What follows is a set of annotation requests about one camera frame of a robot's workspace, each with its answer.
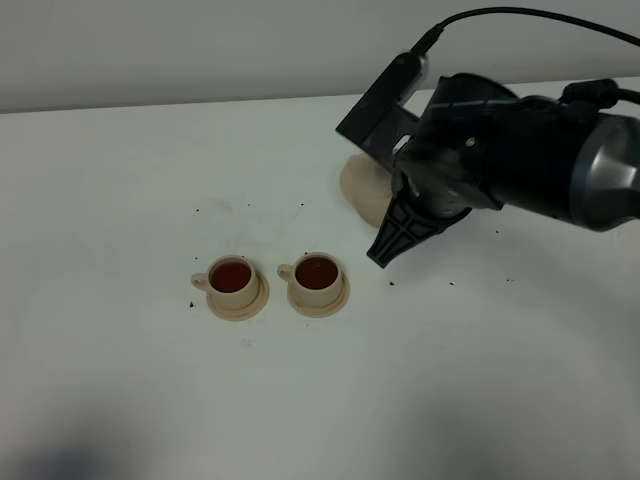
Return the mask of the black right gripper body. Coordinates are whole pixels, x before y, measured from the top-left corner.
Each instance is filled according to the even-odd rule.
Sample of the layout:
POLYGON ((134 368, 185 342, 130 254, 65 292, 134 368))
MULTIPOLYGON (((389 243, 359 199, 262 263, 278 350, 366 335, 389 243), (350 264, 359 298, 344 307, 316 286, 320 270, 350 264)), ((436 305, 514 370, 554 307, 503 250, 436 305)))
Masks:
POLYGON ((503 208, 464 168, 461 153, 447 147, 402 147, 394 160, 394 174, 418 208, 437 218, 451 218, 467 209, 503 208))

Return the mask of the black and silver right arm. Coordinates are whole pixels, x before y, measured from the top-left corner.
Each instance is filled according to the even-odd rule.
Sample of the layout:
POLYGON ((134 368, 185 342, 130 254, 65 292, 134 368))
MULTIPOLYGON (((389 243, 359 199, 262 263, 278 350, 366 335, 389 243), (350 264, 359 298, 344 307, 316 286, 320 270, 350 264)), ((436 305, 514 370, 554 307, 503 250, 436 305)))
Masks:
POLYGON ((486 78, 439 82, 392 161, 392 199, 368 256, 379 266, 479 209, 515 206, 591 231, 639 216, 636 91, 611 79, 557 99, 518 97, 486 78))

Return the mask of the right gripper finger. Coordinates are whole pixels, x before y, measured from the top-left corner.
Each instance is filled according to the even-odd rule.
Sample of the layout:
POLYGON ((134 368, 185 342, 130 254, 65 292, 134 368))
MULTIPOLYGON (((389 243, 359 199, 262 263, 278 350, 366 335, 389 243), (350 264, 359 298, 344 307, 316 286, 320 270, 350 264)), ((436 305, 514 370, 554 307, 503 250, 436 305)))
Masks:
POLYGON ((409 192, 394 197, 385 213, 374 243, 367 256, 376 265, 385 268, 392 260, 415 248, 422 242, 444 233, 465 219, 471 208, 462 209, 449 217, 438 217, 420 206, 409 192))

